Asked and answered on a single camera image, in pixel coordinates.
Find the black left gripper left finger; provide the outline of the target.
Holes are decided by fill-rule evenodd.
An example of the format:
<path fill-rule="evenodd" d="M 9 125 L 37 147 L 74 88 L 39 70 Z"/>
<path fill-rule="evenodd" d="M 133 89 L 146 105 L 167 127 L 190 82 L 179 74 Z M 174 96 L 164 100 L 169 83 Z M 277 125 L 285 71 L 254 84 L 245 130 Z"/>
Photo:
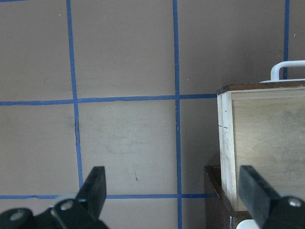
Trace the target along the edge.
<path fill-rule="evenodd" d="M 58 202 L 51 214 L 61 229 L 105 229 L 99 220 L 105 199 L 105 168 L 93 167 L 76 197 Z"/>

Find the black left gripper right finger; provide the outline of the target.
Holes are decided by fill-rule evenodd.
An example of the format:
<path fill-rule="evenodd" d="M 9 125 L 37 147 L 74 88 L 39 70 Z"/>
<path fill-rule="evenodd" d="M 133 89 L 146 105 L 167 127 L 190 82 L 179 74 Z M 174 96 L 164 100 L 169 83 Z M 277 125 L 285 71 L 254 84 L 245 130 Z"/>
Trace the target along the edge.
<path fill-rule="evenodd" d="M 305 202 L 280 196 L 252 166 L 240 166 L 238 193 L 260 229 L 303 229 Z"/>

